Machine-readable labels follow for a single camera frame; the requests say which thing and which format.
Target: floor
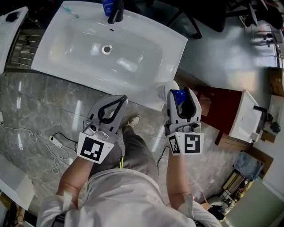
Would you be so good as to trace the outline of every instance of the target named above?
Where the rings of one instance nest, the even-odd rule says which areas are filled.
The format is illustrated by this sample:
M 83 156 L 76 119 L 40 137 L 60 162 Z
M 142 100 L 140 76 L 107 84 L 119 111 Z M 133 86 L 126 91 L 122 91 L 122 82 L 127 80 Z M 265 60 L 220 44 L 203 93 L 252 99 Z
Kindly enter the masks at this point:
M 0 77 L 0 91 L 4 127 L 26 128 L 40 135 L 47 145 L 50 135 L 62 132 L 72 140 L 78 140 L 83 120 L 92 105 L 107 96 L 97 90 L 66 82 L 42 74 L 8 73 Z M 141 120 L 135 131 L 147 143 L 157 161 L 168 143 L 163 134 L 166 120 L 166 108 L 157 112 L 146 107 L 129 103 L 124 120 L 133 114 L 140 114 Z M 222 149 L 214 144 L 218 131 L 208 125 L 202 125 L 205 133 L 202 155 L 186 158 L 189 183 L 192 192 L 201 191 L 206 197 L 216 194 L 220 186 L 232 171 L 238 152 Z M 1 153 L 15 166 L 26 172 L 33 182 L 35 197 L 30 210 L 37 213 L 43 199 L 56 192 L 60 176 L 67 166 L 60 163 L 60 173 L 54 174 L 53 157 L 45 144 L 38 139 L 33 143 L 30 132 L 0 127 Z M 58 136 L 67 147 L 74 148 L 74 143 Z M 76 158 L 74 151 L 67 149 L 71 159 Z M 63 150 L 53 147 L 53 152 L 60 157 L 67 157 Z M 166 204 L 166 167 L 168 149 L 160 161 L 159 185 Z
M 175 9 L 160 5 L 157 1 L 153 8 L 158 10 L 154 19 L 161 23 L 166 23 L 175 13 Z M 143 4 L 141 9 L 148 17 L 153 16 Z M 200 40 L 190 38 L 194 30 L 184 15 L 172 25 L 174 30 L 189 38 L 180 68 L 211 86 L 248 89 L 259 104 L 265 107 L 269 100 L 265 67 L 275 64 L 275 59 L 270 56 L 271 49 L 255 47 L 249 40 L 250 31 L 245 31 L 236 18 L 228 19 L 223 33 L 213 32 L 199 22 L 197 24 L 204 36 Z M 92 105 L 107 96 L 58 78 L 21 73 L 0 77 L 0 91 L 4 95 L 4 100 L 0 97 L 4 127 L 30 129 L 39 134 L 49 147 L 51 143 L 48 138 L 56 132 L 62 132 L 77 141 L 83 120 Z M 124 120 L 133 114 L 141 115 L 135 131 L 145 140 L 157 161 L 167 144 L 163 135 L 166 109 L 157 112 L 130 102 Z M 218 131 L 211 126 L 202 124 L 202 131 L 205 133 L 203 154 L 186 157 L 186 168 L 192 193 L 201 191 L 208 198 L 219 192 L 232 171 L 238 152 L 217 147 L 214 141 Z M 59 174 L 54 174 L 52 169 L 55 164 L 48 148 L 40 139 L 33 143 L 29 134 L 22 129 L 0 127 L 0 152 L 31 178 L 35 197 L 30 210 L 37 213 L 43 199 L 56 192 L 60 176 L 67 166 L 60 163 Z M 74 148 L 74 143 L 60 136 L 58 138 L 67 147 Z M 121 136 L 119 143 L 123 148 Z M 74 151 L 67 151 L 72 160 L 76 158 Z M 63 150 L 54 148 L 53 152 L 66 157 Z M 167 157 L 168 149 L 159 164 L 159 186 L 165 204 L 169 203 L 166 194 Z M 83 193 L 80 195 L 80 204 L 83 202 Z

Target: toothbrush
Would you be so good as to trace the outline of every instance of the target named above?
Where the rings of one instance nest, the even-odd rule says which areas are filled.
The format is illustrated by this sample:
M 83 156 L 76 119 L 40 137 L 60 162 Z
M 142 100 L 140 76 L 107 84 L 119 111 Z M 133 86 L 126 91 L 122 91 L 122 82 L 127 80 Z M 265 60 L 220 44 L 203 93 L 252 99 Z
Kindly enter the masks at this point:
M 78 14 L 75 14 L 71 9 L 69 9 L 67 6 L 61 4 L 61 6 L 66 9 L 67 12 L 70 12 L 72 13 L 76 18 L 79 18 L 79 15 Z

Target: gray tile floor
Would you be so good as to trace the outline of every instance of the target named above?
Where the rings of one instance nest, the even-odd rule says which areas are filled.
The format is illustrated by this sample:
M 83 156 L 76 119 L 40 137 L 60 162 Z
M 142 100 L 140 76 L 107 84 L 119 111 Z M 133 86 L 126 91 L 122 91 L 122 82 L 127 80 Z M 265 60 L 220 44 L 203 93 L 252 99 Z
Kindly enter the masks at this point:
M 39 134 L 49 147 L 52 144 L 48 138 L 56 132 L 62 132 L 77 141 L 83 119 L 91 106 L 107 95 L 58 78 L 22 73 L 9 73 L 0 77 L 0 91 L 4 95 L 4 100 L 0 98 L 4 127 L 30 129 Z M 163 133 L 166 108 L 157 112 L 130 102 L 124 121 L 133 114 L 141 115 L 135 131 L 145 140 L 157 161 L 168 143 Z M 231 173 L 238 152 L 217 147 L 214 140 L 218 131 L 214 128 L 203 124 L 202 131 L 205 133 L 204 153 L 187 157 L 186 167 L 192 192 L 202 191 L 209 197 L 220 190 L 220 186 Z M 74 143 L 60 136 L 58 138 L 65 146 L 74 148 Z M 123 148 L 121 137 L 119 143 Z M 43 199 L 56 192 L 60 176 L 67 166 L 60 163 L 60 173 L 54 174 L 54 158 L 48 148 L 40 139 L 36 143 L 32 142 L 30 132 L 26 130 L 0 127 L 0 144 L 1 154 L 31 178 L 35 197 L 30 210 L 37 213 Z M 55 155 L 67 157 L 63 150 L 57 147 L 52 149 Z M 76 158 L 74 151 L 67 149 L 67 152 L 71 159 Z M 159 164 L 159 185 L 166 204 L 167 157 L 168 149 Z M 84 191 L 81 193 L 80 203 L 83 202 L 83 194 Z

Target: black faucet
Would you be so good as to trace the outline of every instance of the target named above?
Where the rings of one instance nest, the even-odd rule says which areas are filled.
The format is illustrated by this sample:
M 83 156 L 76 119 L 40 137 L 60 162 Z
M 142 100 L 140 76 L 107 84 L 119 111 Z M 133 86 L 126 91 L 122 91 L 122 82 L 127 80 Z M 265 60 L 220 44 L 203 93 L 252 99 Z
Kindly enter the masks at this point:
M 114 0 L 114 5 L 108 18 L 108 23 L 120 22 L 123 20 L 124 0 Z

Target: white shirt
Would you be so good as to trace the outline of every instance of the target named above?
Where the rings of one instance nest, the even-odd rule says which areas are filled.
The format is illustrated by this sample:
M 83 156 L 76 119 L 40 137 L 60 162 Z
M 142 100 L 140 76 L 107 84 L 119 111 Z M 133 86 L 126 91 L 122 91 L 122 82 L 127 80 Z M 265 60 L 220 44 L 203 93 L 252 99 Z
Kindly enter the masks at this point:
M 45 199 L 38 227 L 194 227 L 194 220 L 206 227 L 221 226 L 195 201 L 185 198 L 179 211 L 165 206 L 157 183 L 131 169 L 110 169 L 93 175 L 80 209 L 71 202 L 63 211 L 63 200 L 63 196 Z

